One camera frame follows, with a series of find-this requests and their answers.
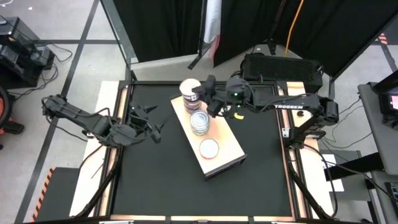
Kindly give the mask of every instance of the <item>orange cable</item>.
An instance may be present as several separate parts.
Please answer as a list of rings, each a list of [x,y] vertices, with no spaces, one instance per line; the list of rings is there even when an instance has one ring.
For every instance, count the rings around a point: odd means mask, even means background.
[[[301,0],[300,5],[298,6],[298,9],[297,9],[296,15],[294,16],[292,25],[290,26],[289,35],[287,36],[285,55],[287,55],[287,50],[289,49],[290,35],[292,34],[292,30],[293,30],[294,24],[296,23],[296,19],[299,16],[299,13],[300,13],[300,10],[301,10],[301,6],[303,5],[303,3],[304,3],[304,0]]]

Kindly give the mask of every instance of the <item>gray floor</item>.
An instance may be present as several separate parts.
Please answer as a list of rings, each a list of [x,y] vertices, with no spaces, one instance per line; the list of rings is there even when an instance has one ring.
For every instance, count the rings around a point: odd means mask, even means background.
[[[14,0],[12,4],[0,7],[0,15],[19,16],[41,39],[79,40],[92,3],[93,0]],[[87,39],[114,39],[101,5],[96,10]],[[75,52],[77,45],[60,45],[60,47]],[[266,50],[261,46],[259,48],[261,51]],[[53,47],[52,49],[60,58],[67,56],[62,50]],[[389,46],[389,50],[393,57],[398,58],[398,46]],[[214,74],[218,79],[225,80],[238,69],[242,55],[215,69],[212,69],[211,60],[208,58],[201,60],[194,70],[186,69],[194,57],[139,63],[135,64],[133,69],[140,80],[182,80],[185,77],[203,80],[208,74]],[[10,134],[0,136],[0,141],[4,144],[4,149],[0,151],[0,223],[14,222],[49,128],[41,115],[40,99],[61,92],[72,60],[71,58],[63,63],[57,62],[59,77],[54,82],[45,89],[35,91],[16,102],[13,118],[25,125],[25,131],[18,136]],[[168,64],[167,70],[163,69],[165,64]],[[45,77],[51,76],[51,72],[53,70],[45,72]],[[380,46],[370,46],[336,81],[336,101],[340,104],[340,108],[346,108],[358,99],[357,85],[379,81],[390,73],[391,69]],[[68,100],[84,110],[93,111],[101,81],[122,79],[124,79],[124,62],[117,45],[85,45],[70,85]],[[60,121],[58,125],[75,134],[81,131],[79,127],[67,121]],[[359,108],[336,129],[335,145],[349,145],[369,132],[364,111]],[[29,221],[33,214],[47,171],[53,166],[78,167],[84,149],[84,142],[59,130],[55,131],[25,221]],[[375,152],[376,147],[370,136],[347,150],[360,150],[366,155]],[[364,202],[341,201],[339,206],[338,217],[342,220],[370,219]]]

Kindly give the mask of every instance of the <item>concrete floor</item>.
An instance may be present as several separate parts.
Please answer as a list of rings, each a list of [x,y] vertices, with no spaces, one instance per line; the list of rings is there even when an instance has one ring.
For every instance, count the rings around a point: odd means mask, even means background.
[[[15,0],[6,7],[0,7],[0,15],[19,16],[41,39],[48,40],[80,40],[86,21],[92,10],[93,0]],[[99,4],[93,9],[93,21],[84,39],[113,40],[113,34]],[[29,221],[32,217],[39,193],[44,184],[47,171],[53,167],[78,167],[85,150],[85,142],[70,137],[60,130],[55,130],[53,139],[46,154],[40,153],[45,141],[49,125],[41,115],[40,99],[44,96],[60,93],[67,77],[73,77],[68,91],[69,102],[84,110],[93,111],[95,108],[100,83],[103,80],[123,80],[124,62],[116,44],[65,44],[59,45],[76,53],[66,62],[56,62],[59,77],[45,89],[22,97],[15,103],[13,118],[25,125],[25,131],[13,136],[0,136],[4,149],[0,151],[0,223],[14,223],[15,221]],[[67,53],[51,47],[60,58],[67,57]],[[398,46],[388,46],[393,57],[398,57]],[[206,64],[206,59],[194,70],[184,70],[185,75],[199,75],[212,69]],[[239,64],[226,62],[232,72]],[[179,75],[162,76],[148,72],[148,65],[135,65],[137,77],[140,80],[176,79]],[[231,73],[218,67],[212,74],[222,79]],[[386,61],[382,49],[378,45],[370,46],[336,81],[336,102],[340,108],[346,108],[358,99],[357,85],[369,81],[379,81],[389,75],[391,69]],[[71,122],[59,121],[59,126],[72,133],[80,134],[81,129]],[[335,131],[337,146],[346,146],[360,139],[370,132],[366,116],[362,108],[356,110]],[[347,150],[360,150],[362,155],[376,152],[372,136],[366,138]],[[37,173],[32,173],[38,160],[44,160]],[[21,206],[25,201],[26,208]],[[338,217],[347,221],[358,221],[360,218],[370,219],[365,202],[339,201]]]

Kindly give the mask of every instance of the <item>black backdrop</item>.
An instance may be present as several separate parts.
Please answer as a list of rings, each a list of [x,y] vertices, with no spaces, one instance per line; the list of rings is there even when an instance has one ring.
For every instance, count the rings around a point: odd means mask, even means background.
[[[138,61],[198,52],[201,0],[114,0],[114,4]]]
[[[223,1],[217,66],[269,37],[280,0]],[[285,45],[300,0],[288,0],[273,39]],[[338,77],[398,12],[396,0],[305,0],[289,49]]]

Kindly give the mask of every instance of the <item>wooden tray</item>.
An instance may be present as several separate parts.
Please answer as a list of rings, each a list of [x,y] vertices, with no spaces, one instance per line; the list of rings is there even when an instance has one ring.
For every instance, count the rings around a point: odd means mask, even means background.
[[[243,152],[224,118],[210,117],[209,132],[203,136],[197,136],[191,130],[191,114],[185,111],[182,96],[171,100],[171,103],[206,178],[213,177],[245,160],[247,155]],[[206,109],[207,105],[202,103],[201,110],[206,111]],[[218,143],[219,151],[215,158],[205,159],[201,156],[199,145],[205,139],[214,139]]]

